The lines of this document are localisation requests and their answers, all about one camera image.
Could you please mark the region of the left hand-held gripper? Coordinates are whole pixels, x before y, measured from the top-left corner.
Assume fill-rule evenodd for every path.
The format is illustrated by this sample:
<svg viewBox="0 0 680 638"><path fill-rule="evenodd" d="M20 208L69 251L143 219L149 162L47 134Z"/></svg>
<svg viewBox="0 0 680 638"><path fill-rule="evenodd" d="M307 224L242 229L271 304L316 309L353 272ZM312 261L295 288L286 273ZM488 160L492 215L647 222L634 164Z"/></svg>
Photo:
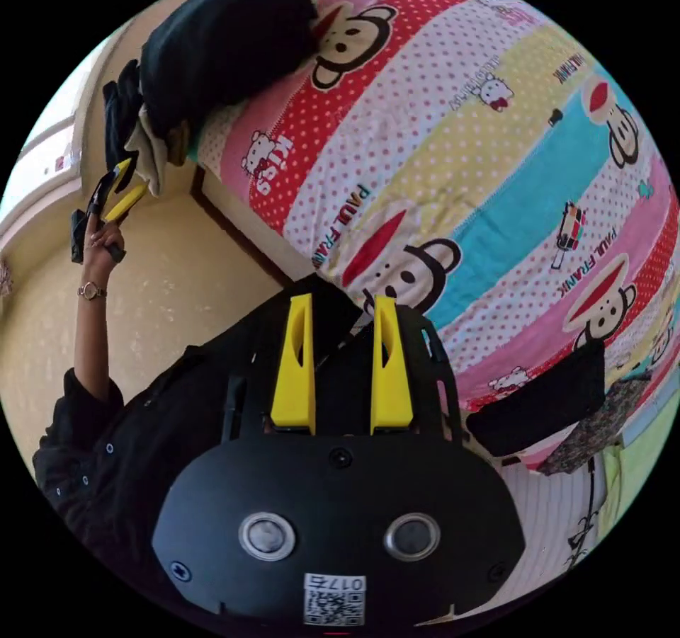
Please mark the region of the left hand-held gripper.
<svg viewBox="0 0 680 638"><path fill-rule="evenodd" d="M127 192L111 208L105 217L103 209L108 202L110 194L123 192L130 184L134 175L134 159L127 158L119 162L115 168L104 175L94 188L85 210L76 209L71 215L71 262L82 264L84 262L84 245L86 241L86 228L92 215L98 219L97 229L102 228L106 222L122 223L131 209L148 194L145 184L135 186Z"/></svg>

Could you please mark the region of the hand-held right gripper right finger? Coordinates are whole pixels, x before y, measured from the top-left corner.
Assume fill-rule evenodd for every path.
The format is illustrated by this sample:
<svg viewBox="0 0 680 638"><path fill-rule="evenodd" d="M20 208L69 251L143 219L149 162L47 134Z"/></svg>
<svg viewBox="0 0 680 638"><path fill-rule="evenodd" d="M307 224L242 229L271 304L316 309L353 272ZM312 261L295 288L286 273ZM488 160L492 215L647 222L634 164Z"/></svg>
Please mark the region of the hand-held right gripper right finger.
<svg viewBox="0 0 680 638"><path fill-rule="evenodd" d="M375 299L372 362L370 433L408 430L414 413L397 305L382 295Z"/></svg>

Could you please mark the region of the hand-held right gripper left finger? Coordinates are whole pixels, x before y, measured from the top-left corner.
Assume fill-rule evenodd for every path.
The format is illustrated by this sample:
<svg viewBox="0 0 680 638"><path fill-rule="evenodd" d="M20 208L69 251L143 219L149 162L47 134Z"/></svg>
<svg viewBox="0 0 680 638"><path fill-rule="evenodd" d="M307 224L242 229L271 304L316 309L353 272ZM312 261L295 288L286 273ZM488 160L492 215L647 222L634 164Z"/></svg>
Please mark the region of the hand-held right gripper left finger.
<svg viewBox="0 0 680 638"><path fill-rule="evenodd" d="M316 433L312 295L290 298L270 413L277 431Z"/></svg>

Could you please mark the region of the person's left hand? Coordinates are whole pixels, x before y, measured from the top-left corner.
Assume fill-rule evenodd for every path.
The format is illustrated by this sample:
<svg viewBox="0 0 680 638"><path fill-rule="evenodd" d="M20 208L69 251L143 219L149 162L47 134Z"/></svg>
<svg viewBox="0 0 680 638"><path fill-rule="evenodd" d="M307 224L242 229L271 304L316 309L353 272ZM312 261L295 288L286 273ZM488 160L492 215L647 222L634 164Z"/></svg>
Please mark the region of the person's left hand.
<svg viewBox="0 0 680 638"><path fill-rule="evenodd" d="M83 284L94 282L103 289L107 288L111 273L118 264L109 252L112 245L116 245L120 250L125 247L118 224L115 222L101 224L98 216L91 215L84 239Z"/></svg>

